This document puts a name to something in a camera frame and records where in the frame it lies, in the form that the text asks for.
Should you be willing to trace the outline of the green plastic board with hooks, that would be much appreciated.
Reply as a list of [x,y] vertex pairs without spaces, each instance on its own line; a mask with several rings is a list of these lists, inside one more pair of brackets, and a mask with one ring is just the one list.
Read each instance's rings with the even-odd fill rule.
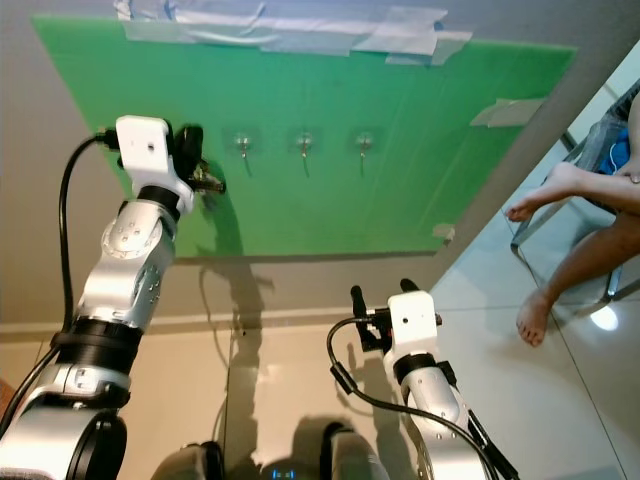
[[[521,132],[471,120],[498,99],[545,99],[573,59],[568,47],[472,42],[443,67],[406,67],[369,52],[131,41],[106,18],[32,22],[93,131],[123,115],[204,128],[227,192],[180,220],[183,259],[439,250],[434,225],[461,219]],[[366,177],[353,142],[362,125],[376,128]],[[310,178],[300,129],[315,137]],[[253,133],[252,178],[237,131]]]

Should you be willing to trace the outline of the robot leg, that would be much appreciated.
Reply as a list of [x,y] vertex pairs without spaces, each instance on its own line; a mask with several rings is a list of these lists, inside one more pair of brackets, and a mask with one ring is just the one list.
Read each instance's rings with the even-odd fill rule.
[[319,461],[320,480],[390,480],[364,436],[344,425],[326,425]]
[[157,465],[150,480],[223,480],[223,452],[216,442],[184,445]]

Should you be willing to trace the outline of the person's raised bare leg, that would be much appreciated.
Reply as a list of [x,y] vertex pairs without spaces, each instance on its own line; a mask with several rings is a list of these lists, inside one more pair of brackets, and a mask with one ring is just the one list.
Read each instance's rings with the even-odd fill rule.
[[506,216],[511,221],[526,221],[539,207],[572,196],[640,215],[640,164],[623,166],[613,175],[586,172],[567,163],[557,164],[543,186],[517,200],[506,211]]

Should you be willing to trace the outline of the robot right leg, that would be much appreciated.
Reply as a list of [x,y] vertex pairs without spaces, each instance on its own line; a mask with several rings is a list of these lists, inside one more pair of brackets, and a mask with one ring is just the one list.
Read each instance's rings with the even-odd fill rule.
[[326,425],[319,461],[320,480],[390,480],[364,436],[344,425]]

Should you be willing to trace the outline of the person's lowered bare leg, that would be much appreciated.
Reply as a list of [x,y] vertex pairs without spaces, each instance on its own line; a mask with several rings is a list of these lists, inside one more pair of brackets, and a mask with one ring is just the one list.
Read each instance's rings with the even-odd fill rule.
[[621,212],[612,225],[577,243],[548,282],[526,298],[516,320],[520,338],[539,347],[547,332],[550,311],[568,288],[603,276],[636,255],[640,255],[640,215]]

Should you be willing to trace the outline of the clear metal wall hook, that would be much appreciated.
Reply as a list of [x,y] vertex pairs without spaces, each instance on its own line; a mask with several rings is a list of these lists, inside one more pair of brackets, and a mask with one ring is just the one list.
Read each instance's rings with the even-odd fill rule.
[[314,133],[310,129],[300,129],[294,133],[294,146],[300,152],[300,161],[302,165],[303,175],[306,178],[311,177],[311,161],[310,154],[312,146],[314,146]]
[[237,131],[233,136],[234,143],[236,143],[239,157],[241,157],[242,168],[244,174],[248,178],[253,177],[253,166],[250,161],[250,150],[252,148],[253,133],[250,131]]
[[369,172],[369,156],[376,136],[375,131],[375,127],[362,125],[362,127],[357,127],[353,133],[353,142],[358,150],[358,173],[361,177],[366,177]]

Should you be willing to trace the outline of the wide clear tape strips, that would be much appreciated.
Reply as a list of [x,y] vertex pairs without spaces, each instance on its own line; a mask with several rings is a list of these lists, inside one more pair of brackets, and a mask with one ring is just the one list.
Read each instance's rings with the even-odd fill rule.
[[424,6],[114,0],[114,8],[133,41],[333,56],[380,52],[389,64],[415,67],[442,67],[472,38],[445,29],[445,10]]

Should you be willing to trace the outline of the robot left leg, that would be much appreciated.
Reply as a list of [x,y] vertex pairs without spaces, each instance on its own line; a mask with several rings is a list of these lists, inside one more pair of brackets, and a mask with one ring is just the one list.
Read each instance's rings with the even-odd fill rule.
[[223,452],[216,442],[184,445],[157,465],[150,480],[223,480]]

